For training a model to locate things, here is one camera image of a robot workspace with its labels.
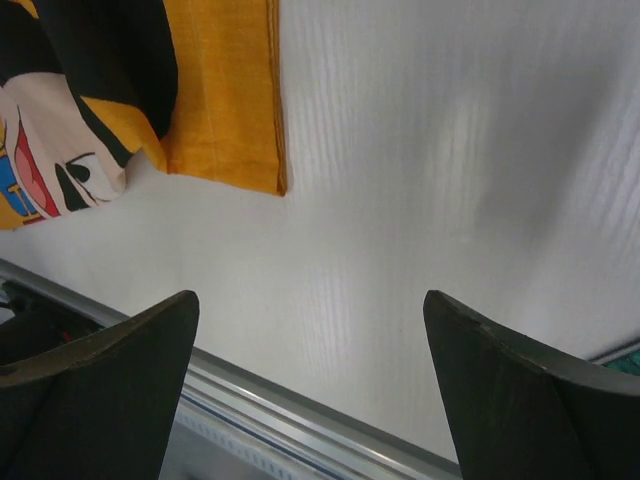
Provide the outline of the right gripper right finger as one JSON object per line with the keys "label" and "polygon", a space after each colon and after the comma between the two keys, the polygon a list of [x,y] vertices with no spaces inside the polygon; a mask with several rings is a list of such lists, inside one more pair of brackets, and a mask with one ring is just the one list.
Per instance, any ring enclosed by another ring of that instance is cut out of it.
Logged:
{"label": "right gripper right finger", "polygon": [[465,479],[636,479],[639,379],[436,290],[424,323]]}

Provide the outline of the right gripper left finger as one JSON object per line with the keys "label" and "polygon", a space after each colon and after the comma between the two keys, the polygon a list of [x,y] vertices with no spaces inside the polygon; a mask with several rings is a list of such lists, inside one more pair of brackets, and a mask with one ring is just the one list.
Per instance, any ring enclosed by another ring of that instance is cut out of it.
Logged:
{"label": "right gripper left finger", "polygon": [[198,320],[183,291],[94,332],[56,308],[2,322],[2,478],[158,478]]}

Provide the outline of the orange cartoon mouse placemat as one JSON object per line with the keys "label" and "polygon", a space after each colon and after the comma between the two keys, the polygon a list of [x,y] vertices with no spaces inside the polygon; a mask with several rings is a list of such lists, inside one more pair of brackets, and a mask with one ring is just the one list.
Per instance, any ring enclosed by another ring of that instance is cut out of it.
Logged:
{"label": "orange cartoon mouse placemat", "polygon": [[100,206],[136,154],[287,191],[275,1],[5,1],[1,226]]}

